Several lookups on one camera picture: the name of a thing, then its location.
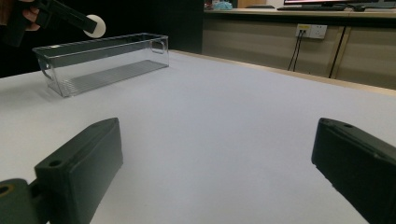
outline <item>electrical outlet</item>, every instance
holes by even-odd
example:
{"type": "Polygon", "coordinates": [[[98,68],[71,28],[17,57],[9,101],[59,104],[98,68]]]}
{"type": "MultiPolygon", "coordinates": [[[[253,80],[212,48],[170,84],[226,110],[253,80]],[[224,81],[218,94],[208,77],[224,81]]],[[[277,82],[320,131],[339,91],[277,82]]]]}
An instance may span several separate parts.
{"type": "Polygon", "coordinates": [[[311,33],[311,25],[310,24],[297,24],[296,36],[300,35],[300,31],[305,31],[303,37],[309,37],[311,33]]]}
{"type": "Polygon", "coordinates": [[[310,38],[324,39],[326,35],[327,25],[311,25],[310,38]]]}

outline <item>blue object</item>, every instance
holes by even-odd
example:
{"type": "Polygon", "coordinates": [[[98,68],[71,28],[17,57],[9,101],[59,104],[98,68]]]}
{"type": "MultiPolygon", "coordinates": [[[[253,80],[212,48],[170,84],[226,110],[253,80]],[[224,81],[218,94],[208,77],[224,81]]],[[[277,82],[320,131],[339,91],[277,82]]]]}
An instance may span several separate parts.
{"type": "Polygon", "coordinates": [[[233,9],[233,5],[229,2],[217,2],[213,6],[215,10],[231,10],[233,9]]]}

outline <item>container handle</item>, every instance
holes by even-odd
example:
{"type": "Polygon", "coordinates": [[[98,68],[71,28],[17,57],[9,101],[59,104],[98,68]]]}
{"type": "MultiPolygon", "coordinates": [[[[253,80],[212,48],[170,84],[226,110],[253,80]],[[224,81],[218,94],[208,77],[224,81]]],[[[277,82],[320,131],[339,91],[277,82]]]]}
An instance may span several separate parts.
{"type": "Polygon", "coordinates": [[[41,59],[38,59],[38,62],[40,63],[41,71],[43,72],[44,76],[46,76],[47,78],[49,78],[50,80],[53,81],[52,76],[49,75],[49,74],[46,72],[48,69],[50,69],[50,64],[47,63],[47,61],[41,60],[41,59]]]}
{"type": "Polygon", "coordinates": [[[159,53],[159,54],[164,54],[164,53],[165,53],[165,44],[164,44],[162,41],[156,41],[156,40],[150,41],[150,42],[149,42],[149,47],[151,48],[151,51],[152,51],[153,53],[159,53]],[[154,47],[153,47],[153,42],[154,42],[154,43],[159,43],[159,44],[161,44],[161,45],[163,46],[163,48],[162,48],[162,49],[154,48],[154,47]]]}

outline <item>person's hand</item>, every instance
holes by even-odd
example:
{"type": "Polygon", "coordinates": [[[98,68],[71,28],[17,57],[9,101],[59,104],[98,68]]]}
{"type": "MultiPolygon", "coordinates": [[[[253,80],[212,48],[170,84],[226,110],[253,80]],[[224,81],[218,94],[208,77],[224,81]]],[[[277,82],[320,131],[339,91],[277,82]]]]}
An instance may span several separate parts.
{"type": "MultiPolygon", "coordinates": [[[[34,0],[0,0],[0,25],[7,25],[15,1],[33,2],[34,0]]],[[[36,31],[38,30],[38,28],[40,28],[39,25],[35,24],[35,19],[37,19],[38,14],[38,8],[30,7],[29,9],[25,9],[22,13],[27,20],[32,22],[26,28],[26,30],[36,31]]]]}

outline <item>wooden counter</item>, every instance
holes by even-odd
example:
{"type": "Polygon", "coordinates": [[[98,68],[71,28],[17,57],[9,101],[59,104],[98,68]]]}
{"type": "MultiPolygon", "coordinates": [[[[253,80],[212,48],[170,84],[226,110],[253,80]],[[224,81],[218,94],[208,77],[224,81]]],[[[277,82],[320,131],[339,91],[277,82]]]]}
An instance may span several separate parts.
{"type": "Polygon", "coordinates": [[[396,90],[396,11],[206,11],[203,54],[287,70],[298,23],[328,28],[303,38],[295,71],[396,90]]]}

